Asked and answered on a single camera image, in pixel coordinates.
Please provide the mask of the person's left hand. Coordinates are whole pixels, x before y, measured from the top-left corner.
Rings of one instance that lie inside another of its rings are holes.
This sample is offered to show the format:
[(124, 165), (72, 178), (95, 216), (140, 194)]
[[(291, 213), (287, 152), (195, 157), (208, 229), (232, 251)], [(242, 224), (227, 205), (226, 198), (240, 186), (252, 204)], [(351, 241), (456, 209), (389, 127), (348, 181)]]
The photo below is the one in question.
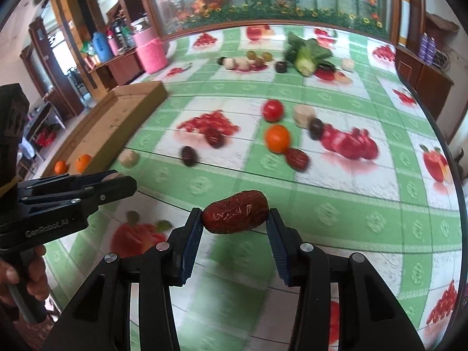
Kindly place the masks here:
[[(44, 245), (34, 248), (34, 258), (28, 266), (28, 276), (24, 279), (29, 295), (39, 301), (44, 301), (49, 296), (48, 278), (46, 276), (46, 267), (44, 255), (46, 248)], [(0, 266), (0, 288), (1, 303), (14, 307), (16, 303), (10, 294), (9, 286), (21, 282), (21, 276), (18, 271), (9, 263), (1, 260)]]

